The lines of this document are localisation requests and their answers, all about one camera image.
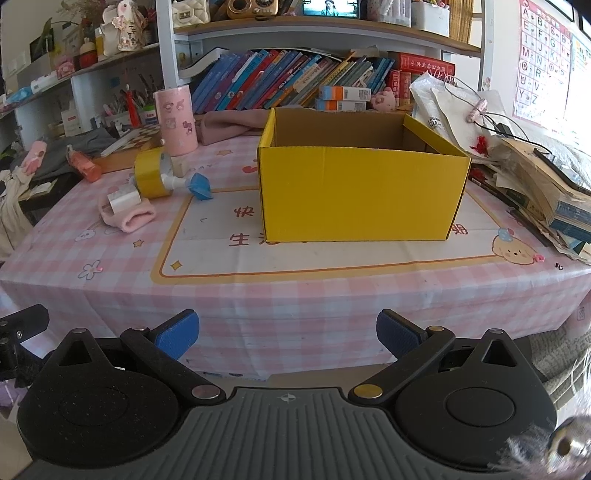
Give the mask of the pink fuzzy sock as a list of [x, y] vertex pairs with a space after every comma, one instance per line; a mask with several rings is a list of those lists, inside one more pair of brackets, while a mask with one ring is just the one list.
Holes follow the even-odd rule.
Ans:
[[154, 206], [147, 199], [118, 213], [114, 213], [108, 201], [103, 199], [98, 203], [98, 211], [107, 226], [127, 234], [148, 224], [156, 216]]

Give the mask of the blue object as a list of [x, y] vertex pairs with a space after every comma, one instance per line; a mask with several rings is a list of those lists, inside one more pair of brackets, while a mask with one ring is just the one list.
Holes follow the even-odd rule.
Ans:
[[204, 201], [213, 198], [211, 182], [200, 173], [194, 173], [190, 177], [187, 183], [187, 189], [197, 200]]

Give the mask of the yellow tape roll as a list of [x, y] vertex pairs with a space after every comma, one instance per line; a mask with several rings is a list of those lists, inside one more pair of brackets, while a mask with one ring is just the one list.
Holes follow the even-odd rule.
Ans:
[[171, 174], [171, 159], [163, 147], [143, 150], [136, 155], [133, 177], [141, 197], [152, 200], [170, 196], [172, 189], [164, 185], [162, 176]]

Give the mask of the white charger plug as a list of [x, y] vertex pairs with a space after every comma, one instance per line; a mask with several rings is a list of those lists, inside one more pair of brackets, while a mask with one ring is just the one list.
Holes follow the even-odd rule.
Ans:
[[107, 194], [107, 200], [114, 214], [124, 212], [141, 203], [139, 191], [132, 184], [116, 187]]

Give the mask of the wooden chess board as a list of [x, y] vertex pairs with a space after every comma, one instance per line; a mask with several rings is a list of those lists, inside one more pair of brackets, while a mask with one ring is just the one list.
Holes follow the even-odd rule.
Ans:
[[160, 147], [160, 127], [157, 124], [131, 130], [103, 150], [92, 161], [103, 173], [129, 169], [143, 151]]

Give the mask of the yellow cardboard box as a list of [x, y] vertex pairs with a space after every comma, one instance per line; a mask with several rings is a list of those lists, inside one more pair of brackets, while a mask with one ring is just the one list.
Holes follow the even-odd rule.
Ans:
[[257, 168], [270, 242], [441, 241], [471, 160], [404, 112], [280, 108]]

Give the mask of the stack of old books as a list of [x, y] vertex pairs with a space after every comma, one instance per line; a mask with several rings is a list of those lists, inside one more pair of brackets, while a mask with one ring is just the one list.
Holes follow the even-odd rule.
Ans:
[[535, 146], [492, 137], [478, 160], [496, 174], [496, 186], [517, 193], [521, 214], [560, 253], [590, 263], [590, 195], [576, 190]]

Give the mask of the pink cylinder container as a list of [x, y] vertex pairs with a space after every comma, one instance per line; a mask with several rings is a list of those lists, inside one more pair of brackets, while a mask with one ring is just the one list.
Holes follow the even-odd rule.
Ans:
[[163, 148], [171, 157], [197, 150], [197, 128], [187, 85], [154, 93]]

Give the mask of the white tote bag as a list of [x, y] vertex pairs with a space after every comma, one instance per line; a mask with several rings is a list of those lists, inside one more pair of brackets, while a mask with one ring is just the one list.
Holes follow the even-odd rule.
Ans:
[[473, 159], [485, 160], [487, 155], [477, 151], [480, 137], [489, 139], [492, 133], [483, 129], [493, 128], [491, 122], [477, 113], [475, 107], [486, 100], [484, 114], [505, 114], [505, 108], [497, 91], [474, 91], [455, 77], [448, 83], [429, 73], [415, 79], [410, 92], [415, 102], [413, 117], [435, 133], [464, 150]]

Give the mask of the pink pig plush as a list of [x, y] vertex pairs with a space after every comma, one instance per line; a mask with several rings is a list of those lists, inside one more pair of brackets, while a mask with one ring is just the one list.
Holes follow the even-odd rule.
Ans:
[[383, 113], [392, 113], [398, 109], [398, 99], [390, 87], [375, 94], [370, 99], [370, 104], [374, 110]]

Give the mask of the orange white box lower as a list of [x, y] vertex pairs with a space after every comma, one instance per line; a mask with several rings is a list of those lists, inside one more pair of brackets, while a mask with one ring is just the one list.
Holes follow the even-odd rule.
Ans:
[[315, 99], [315, 110], [324, 112], [363, 112], [367, 109], [365, 101]]

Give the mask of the orange white box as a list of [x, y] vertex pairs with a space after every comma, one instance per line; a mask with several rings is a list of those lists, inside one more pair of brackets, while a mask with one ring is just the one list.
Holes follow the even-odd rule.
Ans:
[[318, 99], [325, 101], [370, 102], [372, 90], [363, 87], [322, 86], [318, 88]]
[[367, 109], [365, 101], [315, 99], [315, 110], [324, 112], [363, 112]]

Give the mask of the orange white box upper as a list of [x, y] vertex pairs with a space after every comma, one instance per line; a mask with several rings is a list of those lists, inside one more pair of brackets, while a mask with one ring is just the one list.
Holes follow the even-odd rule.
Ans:
[[372, 90], [363, 87], [322, 86], [318, 88], [318, 99], [325, 101], [370, 102]]

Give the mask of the red thick dictionary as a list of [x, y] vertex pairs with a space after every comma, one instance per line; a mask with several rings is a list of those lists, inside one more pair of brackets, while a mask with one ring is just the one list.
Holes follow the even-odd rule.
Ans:
[[394, 61], [394, 66], [403, 72], [416, 75], [429, 73], [436, 78], [456, 74], [456, 65], [444, 60], [401, 52], [389, 52], [388, 56]]

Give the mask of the gold retro radio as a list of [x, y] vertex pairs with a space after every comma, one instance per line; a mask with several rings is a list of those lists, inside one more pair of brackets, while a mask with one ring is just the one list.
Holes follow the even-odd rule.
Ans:
[[279, 11], [277, 0], [228, 0], [226, 13], [231, 19], [269, 18]]

